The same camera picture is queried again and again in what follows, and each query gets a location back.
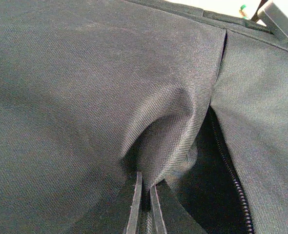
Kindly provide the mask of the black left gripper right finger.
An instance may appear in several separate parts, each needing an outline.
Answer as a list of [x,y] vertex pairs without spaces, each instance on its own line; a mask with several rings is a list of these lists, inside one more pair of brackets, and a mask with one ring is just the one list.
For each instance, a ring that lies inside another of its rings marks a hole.
[[166,181],[150,188],[150,207],[154,234],[205,234],[180,204]]

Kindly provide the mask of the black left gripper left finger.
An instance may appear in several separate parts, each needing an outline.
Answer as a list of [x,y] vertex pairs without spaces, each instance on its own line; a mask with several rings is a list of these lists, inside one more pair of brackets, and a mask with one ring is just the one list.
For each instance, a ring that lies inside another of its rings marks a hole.
[[143,177],[135,172],[128,177],[117,198],[101,213],[90,234],[137,234],[141,216]]

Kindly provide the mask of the black backpack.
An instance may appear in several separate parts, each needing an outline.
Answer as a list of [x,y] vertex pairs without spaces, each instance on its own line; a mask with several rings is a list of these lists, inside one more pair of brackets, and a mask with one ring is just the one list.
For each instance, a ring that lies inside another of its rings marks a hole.
[[135,172],[206,234],[288,234],[288,41],[164,0],[0,0],[0,234],[89,234]]

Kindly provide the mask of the green marker pen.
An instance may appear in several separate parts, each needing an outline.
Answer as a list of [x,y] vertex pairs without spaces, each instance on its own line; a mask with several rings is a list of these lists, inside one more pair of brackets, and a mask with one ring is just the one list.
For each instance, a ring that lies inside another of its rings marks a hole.
[[249,16],[248,16],[248,14],[246,13],[246,5],[245,4],[243,4],[241,7],[240,7],[240,9],[239,9],[239,13],[241,14],[241,16],[242,16],[242,18],[243,19],[247,19],[247,20],[249,20]]

